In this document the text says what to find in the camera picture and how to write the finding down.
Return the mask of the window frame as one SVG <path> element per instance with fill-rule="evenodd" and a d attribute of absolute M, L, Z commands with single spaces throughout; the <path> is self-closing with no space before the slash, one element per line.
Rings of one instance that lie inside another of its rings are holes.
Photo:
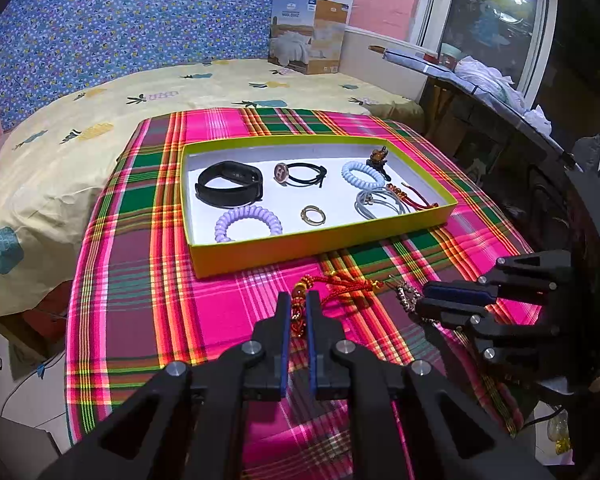
<path fill-rule="evenodd" d="M 417 0 L 408 41 L 497 68 L 531 106 L 550 58 L 557 10 L 558 0 Z"/>

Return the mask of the red orange beaded knot charm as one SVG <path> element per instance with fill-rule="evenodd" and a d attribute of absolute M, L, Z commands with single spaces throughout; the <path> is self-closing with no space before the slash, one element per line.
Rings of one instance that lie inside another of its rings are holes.
<path fill-rule="evenodd" d="M 332 300 L 343 296 L 351 296 L 354 292 L 378 292 L 385 285 L 383 281 L 369 280 L 368 278 L 349 278 L 342 273 L 330 272 L 327 275 L 306 274 L 300 278 L 290 294 L 290 330 L 291 335 L 296 338 L 306 336 L 308 321 L 306 317 L 306 303 L 308 302 L 309 291 L 314 289 L 316 284 L 323 284 L 327 287 L 327 295 L 321 300 L 321 306 Z"/>

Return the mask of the pink plaid tablecloth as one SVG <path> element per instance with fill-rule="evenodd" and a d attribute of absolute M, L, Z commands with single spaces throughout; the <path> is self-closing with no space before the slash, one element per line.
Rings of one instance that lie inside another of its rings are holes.
<path fill-rule="evenodd" d="M 281 134 L 378 136 L 390 141 L 457 200 L 445 226 L 261 269 L 198 280 L 185 240 L 178 152 L 186 143 Z M 76 445 L 173 359 L 199 364 L 244 341 L 300 278 L 474 280 L 496 258 L 531 248 L 485 192 L 423 136 L 397 122 L 352 114 L 243 108 L 172 113 L 140 122 L 96 200 L 68 309 L 66 407 Z M 425 359 L 515 437 L 533 410 L 478 372 L 468 340 L 412 322 L 391 289 L 337 298 L 327 313 L 378 356 Z M 309 395 L 306 341 L 294 338 L 289 386 L 279 404 L 247 411 L 243 479 L 347 479 L 347 405 Z"/>

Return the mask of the bedding set cardboard box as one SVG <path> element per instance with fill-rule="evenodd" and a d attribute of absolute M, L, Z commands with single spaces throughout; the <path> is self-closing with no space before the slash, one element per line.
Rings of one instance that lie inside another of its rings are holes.
<path fill-rule="evenodd" d="M 330 0 L 273 0 L 268 60 L 305 75 L 338 73 L 349 10 Z"/>

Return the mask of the blue floral headboard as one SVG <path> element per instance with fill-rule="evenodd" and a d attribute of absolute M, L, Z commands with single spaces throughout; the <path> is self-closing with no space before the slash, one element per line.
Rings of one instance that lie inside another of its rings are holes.
<path fill-rule="evenodd" d="M 263 58 L 274 0 L 10 0 L 0 15 L 0 119 L 143 70 Z"/>

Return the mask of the red knot tassel charm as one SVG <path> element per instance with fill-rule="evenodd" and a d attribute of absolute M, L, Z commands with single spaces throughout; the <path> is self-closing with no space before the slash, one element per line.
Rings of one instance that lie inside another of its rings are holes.
<path fill-rule="evenodd" d="M 426 209 L 437 208 L 437 203 L 430 203 L 411 185 L 403 183 L 403 186 L 397 186 L 392 183 L 386 184 L 386 189 L 393 193 L 409 210 L 421 211 Z"/>

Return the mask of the white crumpled cloth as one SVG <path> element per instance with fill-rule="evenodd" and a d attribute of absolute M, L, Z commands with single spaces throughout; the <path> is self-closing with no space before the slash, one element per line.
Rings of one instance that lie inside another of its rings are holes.
<path fill-rule="evenodd" d="M 488 67 L 471 56 L 466 56 L 456 64 L 455 73 L 521 114 L 543 136 L 550 136 L 552 133 L 552 124 L 545 117 L 542 108 L 539 105 L 535 108 L 527 105 L 522 93 L 513 87 L 513 79 L 504 76 L 497 68 Z"/>

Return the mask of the green shallow cardboard tray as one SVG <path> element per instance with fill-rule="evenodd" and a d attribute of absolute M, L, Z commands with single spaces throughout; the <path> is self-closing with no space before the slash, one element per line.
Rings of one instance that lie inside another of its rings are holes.
<path fill-rule="evenodd" d="M 348 162 L 364 164 L 386 150 L 383 184 L 411 185 L 437 208 L 412 211 L 375 196 L 363 216 L 358 188 L 344 180 Z M 234 160 L 263 176 L 260 214 L 223 226 L 227 208 L 198 200 L 195 184 L 209 166 Z M 197 278 L 268 266 L 383 238 L 440 226 L 457 200 L 423 162 L 397 140 L 379 136 L 253 136 L 189 143 L 180 154 L 181 201 L 186 242 Z"/>

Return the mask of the yellow pineapple bed sheet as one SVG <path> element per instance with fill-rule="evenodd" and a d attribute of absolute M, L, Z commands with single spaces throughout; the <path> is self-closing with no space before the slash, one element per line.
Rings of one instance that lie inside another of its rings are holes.
<path fill-rule="evenodd" d="M 343 74 L 306 76 L 265 60 L 181 65 L 63 96 L 12 130 L 0 151 L 0 316 L 71 281 L 96 198 L 146 118 L 220 107 L 291 107 L 391 117 L 415 129 L 414 101 Z"/>

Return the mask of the black fitness band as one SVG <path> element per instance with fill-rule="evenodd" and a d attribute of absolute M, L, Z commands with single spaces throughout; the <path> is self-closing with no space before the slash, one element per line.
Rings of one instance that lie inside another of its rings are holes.
<path fill-rule="evenodd" d="M 235 208 L 260 202 L 263 176 L 255 166 L 223 160 L 206 168 L 195 184 L 198 200 L 218 208 Z"/>

